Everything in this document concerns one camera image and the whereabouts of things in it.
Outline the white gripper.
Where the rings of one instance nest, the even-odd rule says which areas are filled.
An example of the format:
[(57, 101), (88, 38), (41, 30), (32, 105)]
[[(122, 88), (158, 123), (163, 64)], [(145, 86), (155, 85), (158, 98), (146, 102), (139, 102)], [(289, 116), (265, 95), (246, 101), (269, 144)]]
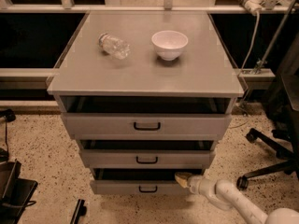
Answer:
[(207, 179), (204, 178), (202, 175), (192, 175), (192, 173), (176, 172), (175, 180), (184, 189), (189, 188), (189, 191), (192, 194), (207, 194)]

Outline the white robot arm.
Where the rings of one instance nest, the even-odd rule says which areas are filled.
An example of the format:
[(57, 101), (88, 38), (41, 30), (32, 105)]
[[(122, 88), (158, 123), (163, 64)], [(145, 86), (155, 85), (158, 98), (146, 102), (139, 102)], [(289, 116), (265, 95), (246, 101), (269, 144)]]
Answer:
[(203, 175), (176, 172), (175, 180), (190, 193), (205, 196), (221, 210), (234, 208), (247, 224), (299, 224), (299, 213), (290, 208), (279, 208), (266, 214), (227, 180), (212, 181)]

